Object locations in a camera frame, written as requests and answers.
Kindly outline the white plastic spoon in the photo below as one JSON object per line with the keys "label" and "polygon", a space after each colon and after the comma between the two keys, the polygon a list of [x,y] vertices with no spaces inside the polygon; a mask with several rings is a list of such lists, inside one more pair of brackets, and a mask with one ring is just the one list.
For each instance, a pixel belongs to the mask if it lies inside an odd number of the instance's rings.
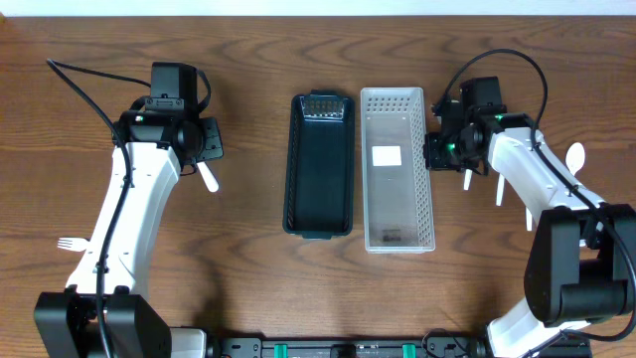
{"label": "white plastic spoon", "polygon": [[201,173],[203,181],[211,193],[216,193],[220,189],[219,182],[212,170],[209,168],[206,162],[198,162],[197,163],[198,171]]}
{"label": "white plastic spoon", "polygon": [[464,173],[464,179],[463,179],[463,190],[464,191],[468,191],[469,188],[470,188],[472,174],[473,174],[473,172],[471,170],[466,170],[465,173]]}
{"label": "white plastic spoon", "polygon": [[497,182],[497,191],[496,191],[496,205],[498,207],[501,207],[503,203],[505,184],[506,184],[505,177],[502,174],[499,174],[498,182]]}
{"label": "white plastic spoon", "polygon": [[[570,146],[565,155],[565,166],[569,173],[574,176],[584,165],[585,162],[585,150],[580,142],[575,142]],[[575,197],[570,192],[560,193],[558,188],[554,185],[546,186],[547,194],[549,195],[548,203],[551,207],[568,207],[573,210],[581,210],[582,203],[574,202]],[[533,214],[529,208],[525,210],[526,215],[526,230],[531,232],[533,225],[538,221],[534,219]]]}

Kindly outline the clear white plastic basket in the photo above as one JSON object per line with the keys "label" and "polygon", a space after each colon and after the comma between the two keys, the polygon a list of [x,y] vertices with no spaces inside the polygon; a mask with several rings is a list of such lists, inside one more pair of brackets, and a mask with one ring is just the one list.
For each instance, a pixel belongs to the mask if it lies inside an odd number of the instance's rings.
{"label": "clear white plastic basket", "polygon": [[364,235],[370,254],[435,250],[424,134],[421,88],[361,90]]}

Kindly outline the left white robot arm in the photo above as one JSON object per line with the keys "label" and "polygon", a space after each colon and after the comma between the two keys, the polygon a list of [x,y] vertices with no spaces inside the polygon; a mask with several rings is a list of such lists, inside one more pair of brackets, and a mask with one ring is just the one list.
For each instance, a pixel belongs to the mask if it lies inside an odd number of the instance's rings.
{"label": "left white robot arm", "polygon": [[126,140],[83,256],[62,292],[43,292],[34,320],[51,357],[212,357],[202,328],[171,327],[151,307],[149,274],[168,198],[186,165],[219,188],[207,161],[222,157],[214,118],[129,110],[116,123]]}

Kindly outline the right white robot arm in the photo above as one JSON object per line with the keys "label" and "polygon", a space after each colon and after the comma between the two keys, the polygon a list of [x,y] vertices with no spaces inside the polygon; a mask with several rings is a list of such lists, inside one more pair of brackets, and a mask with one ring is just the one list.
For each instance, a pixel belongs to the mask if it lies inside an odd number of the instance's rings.
{"label": "right white robot arm", "polygon": [[533,357],[563,338],[614,342],[635,329],[635,211],[577,182],[525,113],[502,104],[433,108],[425,136],[432,170],[488,170],[512,186],[536,221],[524,296],[487,327],[495,357]]}

